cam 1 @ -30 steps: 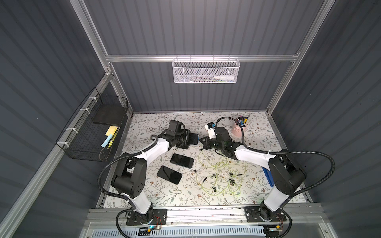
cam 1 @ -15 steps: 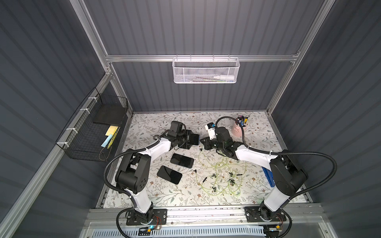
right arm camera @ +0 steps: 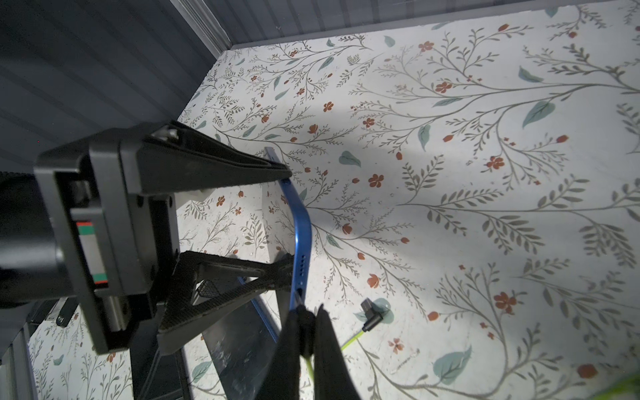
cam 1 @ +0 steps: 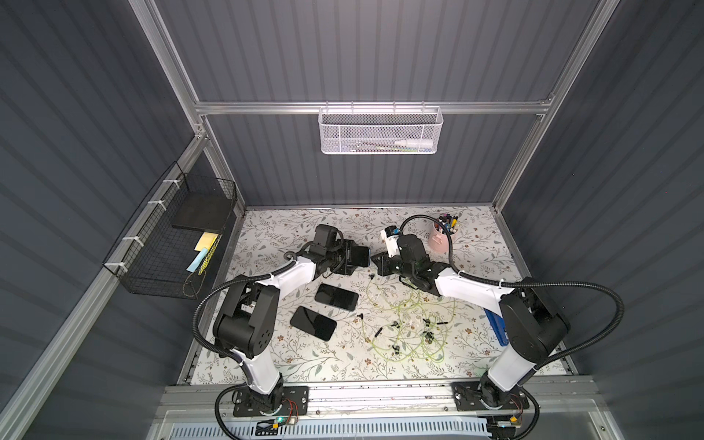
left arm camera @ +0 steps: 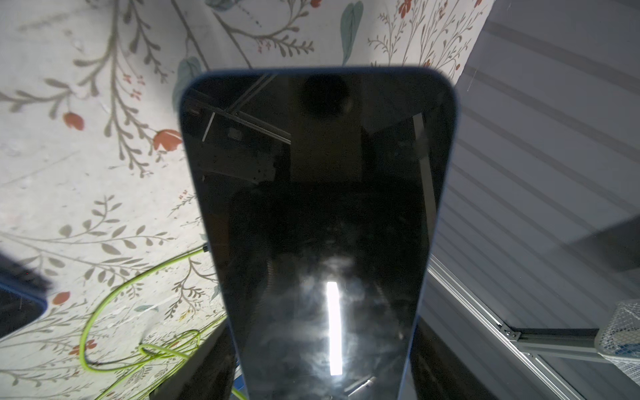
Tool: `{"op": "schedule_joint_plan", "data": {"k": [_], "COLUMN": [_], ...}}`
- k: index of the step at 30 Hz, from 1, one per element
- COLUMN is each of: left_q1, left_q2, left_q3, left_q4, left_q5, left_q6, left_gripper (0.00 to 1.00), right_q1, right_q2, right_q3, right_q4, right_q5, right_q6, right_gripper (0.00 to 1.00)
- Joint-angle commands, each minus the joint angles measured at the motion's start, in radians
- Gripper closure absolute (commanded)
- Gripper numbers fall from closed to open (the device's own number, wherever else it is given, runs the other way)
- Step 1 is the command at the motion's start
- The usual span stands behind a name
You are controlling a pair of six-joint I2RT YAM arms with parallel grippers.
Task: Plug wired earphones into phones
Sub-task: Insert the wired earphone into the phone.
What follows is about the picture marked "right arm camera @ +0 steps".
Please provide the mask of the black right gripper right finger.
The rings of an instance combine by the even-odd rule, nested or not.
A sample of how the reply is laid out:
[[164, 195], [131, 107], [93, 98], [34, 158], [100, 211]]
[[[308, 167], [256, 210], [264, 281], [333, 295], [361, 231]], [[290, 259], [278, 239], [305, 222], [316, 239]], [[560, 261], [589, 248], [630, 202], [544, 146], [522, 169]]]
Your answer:
[[314, 398], [360, 400], [344, 361], [332, 320], [323, 306], [316, 314], [314, 330]]

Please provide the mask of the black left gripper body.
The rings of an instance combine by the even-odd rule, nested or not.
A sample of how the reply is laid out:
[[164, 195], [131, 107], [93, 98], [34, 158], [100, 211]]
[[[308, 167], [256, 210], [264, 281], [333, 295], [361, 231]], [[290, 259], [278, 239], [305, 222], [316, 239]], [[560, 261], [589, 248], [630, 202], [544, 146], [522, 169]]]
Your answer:
[[168, 171], [175, 123], [112, 128], [48, 150], [34, 172], [98, 353], [130, 348], [163, 300], [178, 252]]

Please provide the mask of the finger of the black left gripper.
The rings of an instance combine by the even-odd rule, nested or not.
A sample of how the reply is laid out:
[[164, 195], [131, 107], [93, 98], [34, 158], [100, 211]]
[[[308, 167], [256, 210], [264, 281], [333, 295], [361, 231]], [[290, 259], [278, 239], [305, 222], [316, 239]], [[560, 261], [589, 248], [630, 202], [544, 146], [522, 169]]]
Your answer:
[[177, 121], [130, 128], [119, 155], [131, 194], [191, 192], [293, 176], [280, 162], [243, 153]]
[[170, 355], [266, 291], [291, 290], [294, 256], [274, 263], [186, 251], [168, 286], [158, 350]]

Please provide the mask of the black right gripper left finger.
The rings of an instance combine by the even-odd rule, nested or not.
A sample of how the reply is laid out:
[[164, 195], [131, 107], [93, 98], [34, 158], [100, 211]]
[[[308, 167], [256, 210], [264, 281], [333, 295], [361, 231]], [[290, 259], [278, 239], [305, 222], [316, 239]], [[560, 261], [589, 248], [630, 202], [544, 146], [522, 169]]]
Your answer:
[[305, 306], [291, 310], [255, 399], [300, 399], [301, 359], [313, 355], [315, 316]]

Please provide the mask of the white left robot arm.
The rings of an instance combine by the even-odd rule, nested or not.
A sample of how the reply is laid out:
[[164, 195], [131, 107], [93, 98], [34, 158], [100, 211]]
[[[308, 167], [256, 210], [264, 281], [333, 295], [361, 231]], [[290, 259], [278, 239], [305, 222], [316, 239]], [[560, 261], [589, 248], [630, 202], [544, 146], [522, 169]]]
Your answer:
[[1, 305], [74, 297], [101, 354], [131, 348], [157, 319], [158, 349], [174, 353], [261, 293], [289, 289], [293, 274], [289, 255], [182, 251], [175, 194], [291, 174], [175, 121], [46, 151], [33, 173], [1, 176]]

